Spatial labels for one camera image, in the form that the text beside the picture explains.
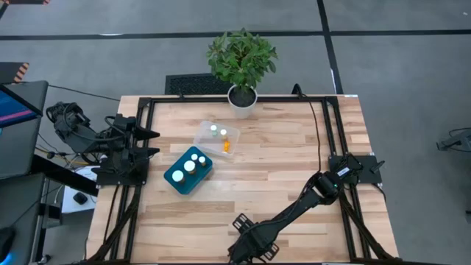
white cap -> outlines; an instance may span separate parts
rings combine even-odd
[[[186,161],[185,164],[183,165],[183,168],[187,172],[192,172],[195,167],[196,167],[196,164],[193,161]]]
[[[175,170],[174,173],[171,175],[171,178],[174,180],[174,182],[180,182],[183,180],[183,172],[180,170]]]

wooden tabletop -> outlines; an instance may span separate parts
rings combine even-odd
[[[118,112],[135,116],[138,98],[123,96]],[[339,104],[349,150],[354,155],[369,154],[372,149],[358,98],[339,96]],[[325,120],[320,103],[314,102],[313,107],[324,171],[330,154]],[[333,109],[330,113],[337,149],[341,149]],[[231,158],[209,155],[214,162],[212,175],[185,196],[163,179],[163,173],[192,146],[201,121],[238,128],[241,136]],[[227,248],[238,238],[234,219],[240,213],[254,222],[271,219],[297,198],[305,181],[318,169],[316,129],[307,102],[257,103],[249,119],[235,119],[227,103],[158,103],[152,130],[160,137],[152,139],[149,146],[159,147],[160,152],[150,160],[141,195],[132,263],[228,262]],[[114,189],[106,187],[99,192],[88,256],[103,241]],[[397,256],[382,194],[367,184],[359,184],[358,193],[365,224],[384,249]],[[352,227],[361,257],[358,231]],[[348,261],[338,202],[310,209],[281,231],[276,244],[280,251],[272,262]],[[122,236],[118,257],[123,254]]]

orange striped tape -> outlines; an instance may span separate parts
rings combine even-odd
[[[22,66],[20,66],[13,80],[15,82],[21,82],[21,80],[23,80],[24,75],[26,74],[26,71],[28,71],[28,68],[29,68],[29,63],[24,63]]]

transparent plastic box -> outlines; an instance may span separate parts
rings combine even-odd
[[[217,135],[213,136],[211,131],[211,125],[216,125]],[[224,139],[221,135],[221,130],[227,131],[227,140],[229,141],[229,152],[224,151]],[[228,127],[223,124],[217,124],[210,121],[202,121],[199,125],[199,131],[196,134],[193,145],[197,146],[204,152],[208,152],[215,155],[221,155],[226,158],[230,157],[238,142],[238,137],[241,132],[236,128]]]

blue container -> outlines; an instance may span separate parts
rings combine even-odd
[[[183,168],[183,165],[186,161],[191,160],[191,155],[197,154],[198,158],[203,156],[206,158],[206,166],[202,166],[199,162],[196,162],[196,172],[195,174],[189,174]],[[190,192],[198,185],[198,183],[206,177],[206,175],[211,171],[213,168],[213,161],[206,156],[203,152],[197,149],[195,146],[190,147],[185,154],[183,154],[177,162],[175,162],[169,170],[167,170],[163,177],[181,194],[190,194]],[[183,172],[183,176],[185,178],[184,183],[176,183],[171,178],[171,175],[174,173],[175,170],[180,170]]]

